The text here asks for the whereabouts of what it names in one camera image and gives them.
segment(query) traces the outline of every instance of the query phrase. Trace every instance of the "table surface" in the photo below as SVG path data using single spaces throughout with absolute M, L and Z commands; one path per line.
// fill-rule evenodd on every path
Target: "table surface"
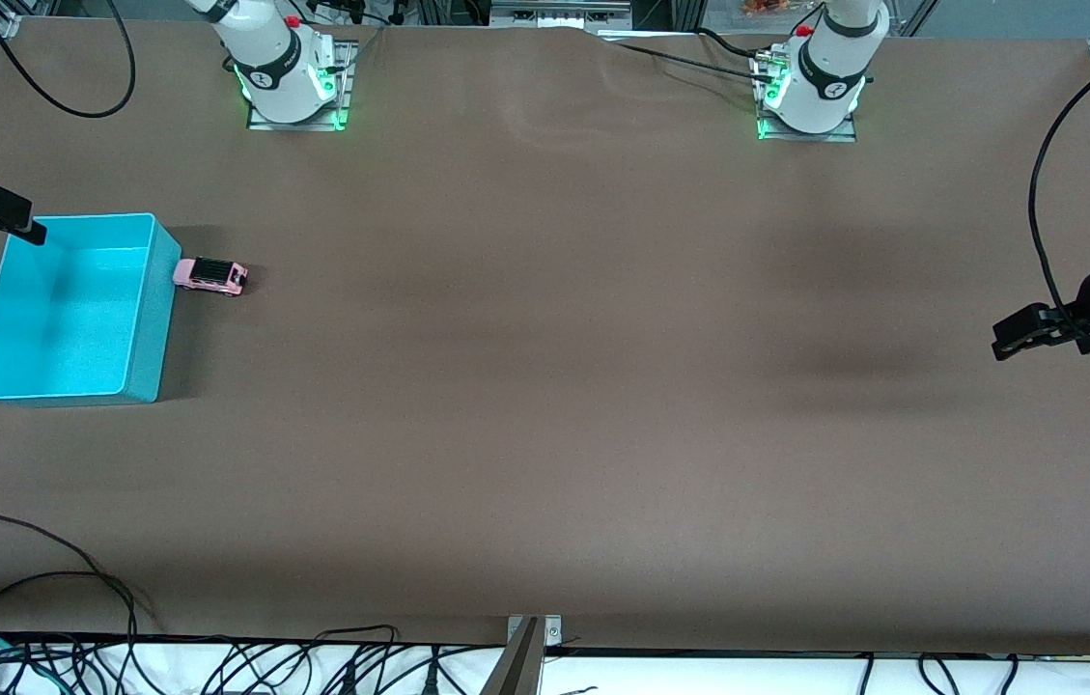
M 155 212 L 252 286 L 178 296 L 159 403 L 0 404 L 0 512 L 156 629 L 493 641 L 538 611 L 585 644 L 1090 650 L 1090 357 L 990 348 L 1044 300 L 1027 178 L 1081 42 L 889 39 L 836 146 L 758 141 L 738 80 L 570 29 L 391 28 L 347 132 L 247 132 L 208 26 L 131 36 L 99 122 L 0 54 L 0 183 Z M 13 45 L 69 105 L 123 87 L 109 22 Z M 1042 188 L 1071 294 L 1090 102 Z M 71 562 L 0 528 L 0 584 Z M 112 603 L 72 582 L 0 625 L 120 631 Z

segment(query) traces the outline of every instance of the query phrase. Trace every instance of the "blue plastic bin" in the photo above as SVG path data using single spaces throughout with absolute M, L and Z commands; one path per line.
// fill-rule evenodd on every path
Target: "blue plastic bin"
M 179 243 L 148 212 L 37 220 L 46 245 L 10 236 L 0 263 L 0 401 L 152 403 Z

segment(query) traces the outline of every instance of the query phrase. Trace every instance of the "pink toy car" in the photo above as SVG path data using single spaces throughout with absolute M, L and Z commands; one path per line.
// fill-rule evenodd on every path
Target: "pink toy car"
M 171 273 L 171 282 L 182 289 L 222 292 L 228 296 L 244 292 L 247 280 L 249 270 L 240 264 L 201 257 L 180 260 Z

